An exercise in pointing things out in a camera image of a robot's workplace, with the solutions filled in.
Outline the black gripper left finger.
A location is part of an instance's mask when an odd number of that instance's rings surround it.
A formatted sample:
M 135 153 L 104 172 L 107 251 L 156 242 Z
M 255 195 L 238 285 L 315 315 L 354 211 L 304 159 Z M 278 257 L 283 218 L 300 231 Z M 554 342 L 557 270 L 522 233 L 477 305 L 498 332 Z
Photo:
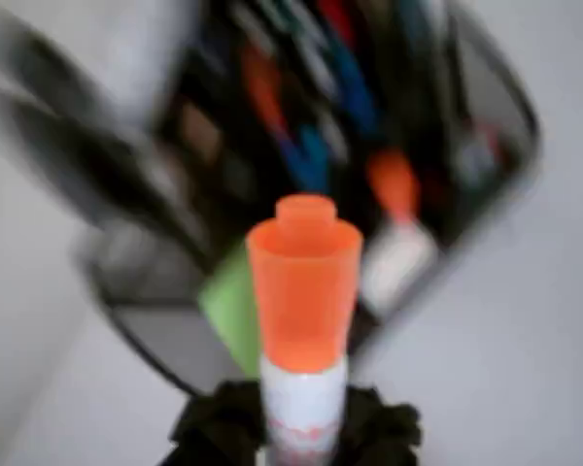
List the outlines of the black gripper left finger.
M 167 463 L 255 465 L 265 438 L 259 383 L 222 383 L 188 401 L 171 432 Z

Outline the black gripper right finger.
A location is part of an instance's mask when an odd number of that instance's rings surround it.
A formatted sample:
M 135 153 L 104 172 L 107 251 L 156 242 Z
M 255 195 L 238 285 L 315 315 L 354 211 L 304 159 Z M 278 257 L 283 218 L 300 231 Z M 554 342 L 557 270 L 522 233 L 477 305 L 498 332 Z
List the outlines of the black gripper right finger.
M 421 415 L 414 406 L 388 405 L 374 388 L 347 388 L 339 465 L 417 465 L 422 442 Z

